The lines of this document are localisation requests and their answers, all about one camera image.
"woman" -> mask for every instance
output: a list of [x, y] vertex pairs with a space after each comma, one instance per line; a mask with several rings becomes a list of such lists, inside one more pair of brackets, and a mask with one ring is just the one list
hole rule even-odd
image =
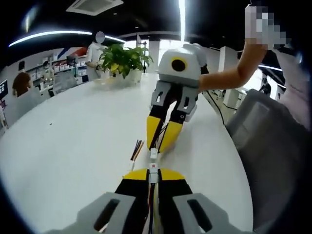
[[255, 7], [246, 7], [245, 45], [238, 65], [220, 73], [202, 75], [199, 91], [241, 87], [251, 78], [268, 50], [276, 53], [286, 80], [286, 92], [278, 103], [264, 95], [261, 98], [266, 103], [273, 102], [279, 109], [274, 113], [280, 115], [274, 118], [280, 121], [264, 117], [265, 121], [252, 133], [252, 138], [244, 132], [244, 126], [240, 127], [240, 134], [245, 134], [248, 144], [238, 149], [251, 188], [254, 228], [268, 229], [286, 208], [304, 166], [311, 136], [309, 80], [297, 58], [289, 53], [291, 50], [285, 49], [288, 48], [286, 41], [284, 49], [275, 49], [282, 39], [277, 39], [279, 32], [274, 31], [273, 25], [267, 25], [264, 33], [256, 30], [256, 15]]
[[13, 95], [14, 96], [21, 96], [24, 93], [28, 91], [28, 89], [31, 88], [31, 79], [28, 73], [26, 72], [21, 72], [19, 73], [13, 82]]

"ceiling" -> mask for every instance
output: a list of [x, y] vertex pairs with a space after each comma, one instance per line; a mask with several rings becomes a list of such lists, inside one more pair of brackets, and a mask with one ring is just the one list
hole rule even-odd
[[[8, 48], [8, 45], [26, 35], [52, 30], [80, 30], [110, 36], [135, 32], [170, 32], [168, 35], [145, 35], [149, 39], [180, 39], [178, 0], [123, 0], [124, 4], [97, 16], [66, 12], [75, 0], [12, 1], [8, 14], [1, 15], [6, 22], [5, 37], [0, 41], [0, 66], [11, 64], [41, 51], [74, 46], [88, 46], [92, 36], [54, 35], [32, 39]], [[229, 46], [241, 51], [244, 45], [244, 8], [249, 0], [185, 0], [186, 40], [206, 47]], [[28, 32], [25, 17], [30, 16]], [[268, 53], [264, 63], [279, 67], [274, 54]]]

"white table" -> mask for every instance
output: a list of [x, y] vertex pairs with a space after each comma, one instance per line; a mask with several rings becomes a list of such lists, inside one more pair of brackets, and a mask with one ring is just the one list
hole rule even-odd
[[[157, 75], [141, 84], [108, 91], [94, 82], [40, 104], [0, 140], [0, 174], [18, 211], [35, 231], [62, 229], [104, 192], [114, 192], [127, 171], [137, 139], [146, 138], [146, 118]], [[253, 207], [246, 174], [221, 120], [199, 95], [198, 109], [185, 123], [161, 167], [186, 176], [250, 231]], [[146, 145], [135, 169], [147, 167]]]

